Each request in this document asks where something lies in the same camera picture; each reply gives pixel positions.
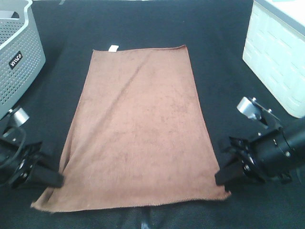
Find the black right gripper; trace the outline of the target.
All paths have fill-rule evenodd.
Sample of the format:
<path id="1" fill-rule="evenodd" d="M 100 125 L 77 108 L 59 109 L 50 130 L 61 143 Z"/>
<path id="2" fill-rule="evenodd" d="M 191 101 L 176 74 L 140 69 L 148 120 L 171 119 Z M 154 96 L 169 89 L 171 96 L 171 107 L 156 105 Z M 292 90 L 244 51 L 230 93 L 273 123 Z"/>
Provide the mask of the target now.
<path id="1" fill-rule="evenodd" d="M 246 183 L 263 184 L 267 181 L 292 181 L 285 162 L 288 157 L 281 151 L 274 137 L 254 141 L 229 137 L 219 142 L 223 154 L 231 154 L 228 165 L 215 173 L 216 185 L 222 186 L 242 180 Z"/>

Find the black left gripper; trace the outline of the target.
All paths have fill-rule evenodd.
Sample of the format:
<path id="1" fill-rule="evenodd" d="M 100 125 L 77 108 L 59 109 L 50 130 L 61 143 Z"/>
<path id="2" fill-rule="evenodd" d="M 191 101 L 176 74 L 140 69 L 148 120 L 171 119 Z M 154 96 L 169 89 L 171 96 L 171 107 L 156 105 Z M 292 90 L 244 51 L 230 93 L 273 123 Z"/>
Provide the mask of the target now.
<path id="1" fill-rule="evenodd" d="M 16 145 L 0 142 L 0 186 L 19 188 L 31 183 L 62 187 L 64 177 L 56 171 L 59 162 L 53 155 L 41 153 L 42 142 Z"/>

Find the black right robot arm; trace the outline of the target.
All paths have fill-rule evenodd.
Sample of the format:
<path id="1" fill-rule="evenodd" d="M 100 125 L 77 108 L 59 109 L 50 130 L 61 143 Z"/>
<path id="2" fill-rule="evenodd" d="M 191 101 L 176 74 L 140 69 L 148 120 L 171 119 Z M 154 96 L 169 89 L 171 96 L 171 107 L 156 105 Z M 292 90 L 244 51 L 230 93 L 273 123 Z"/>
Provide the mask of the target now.
<path id="1" fill-rule="evenodd" d="M 305 164 L 305 120 L 292 121 L 253 139 L 229 137 L 231 160 L 214 175 L 218 186 L 291 182 L 290 171 Z"/>

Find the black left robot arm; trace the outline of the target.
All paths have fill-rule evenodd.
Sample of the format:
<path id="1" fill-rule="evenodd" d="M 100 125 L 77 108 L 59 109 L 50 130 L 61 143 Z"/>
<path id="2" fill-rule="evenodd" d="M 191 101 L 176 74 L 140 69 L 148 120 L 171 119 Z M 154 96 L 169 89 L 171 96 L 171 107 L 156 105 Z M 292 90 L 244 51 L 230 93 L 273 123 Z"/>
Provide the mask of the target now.
<path id="1" fill-rule="evenodd" d="M 25 138 L 0 139 L 0 185 L 11 189 L 61 188 L 64 176 L 51 166 L 51 155 L 42 142 L 25 144 Z"/>

